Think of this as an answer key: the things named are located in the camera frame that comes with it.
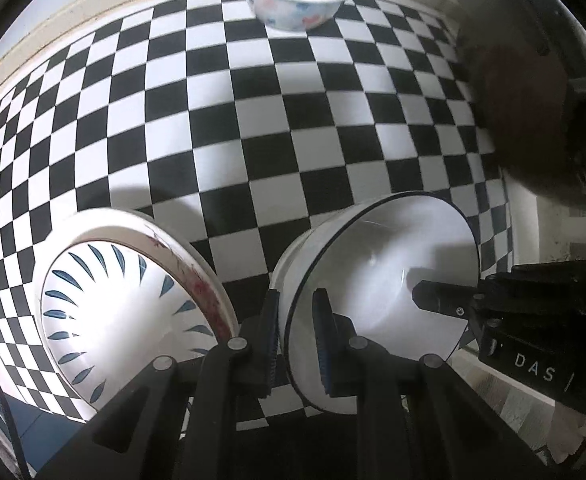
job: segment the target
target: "black and white checkered surface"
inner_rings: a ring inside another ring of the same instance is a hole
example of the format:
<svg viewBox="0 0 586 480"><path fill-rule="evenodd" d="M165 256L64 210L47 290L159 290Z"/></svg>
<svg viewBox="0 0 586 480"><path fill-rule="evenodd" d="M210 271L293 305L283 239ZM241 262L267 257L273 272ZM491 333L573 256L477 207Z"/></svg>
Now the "black and white checkered surface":
<svg viewBox="0 0 586 480"><path fill-rule="evenodd" d="M0 356L26 402L86 420L34 318L41 242L78 210L136 208L215 269L241 322L302 232L401 190L465 213L482 270L512 261L505 188L434 16L350 0L308 34L265 28L246 0L168 0L91 30L0 100ZM244 428L310 414L278 365Z"/></svg>

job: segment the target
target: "wire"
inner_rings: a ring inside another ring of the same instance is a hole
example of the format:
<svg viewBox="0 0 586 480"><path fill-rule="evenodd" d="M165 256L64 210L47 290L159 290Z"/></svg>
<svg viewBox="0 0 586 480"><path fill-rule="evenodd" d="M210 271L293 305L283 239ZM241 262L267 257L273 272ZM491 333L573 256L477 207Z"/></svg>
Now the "wire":
<svg viewBox="0 0 586 480"><path fill-rule="evenodd" d="M8 400L6 399L6 395L4 394L1 386L0 407L2 409L4 421L6 422L6 427L9 430L9 438L13 446L17 465L20 468L20 474L22 475L23 480L30 480L30 471L28 470L28 464L26 464L26 457L24 456L24 449L22 447L22 441L20 440L20 434L18 433L17 427L15 426L15 420L13 419Z"/></svg>

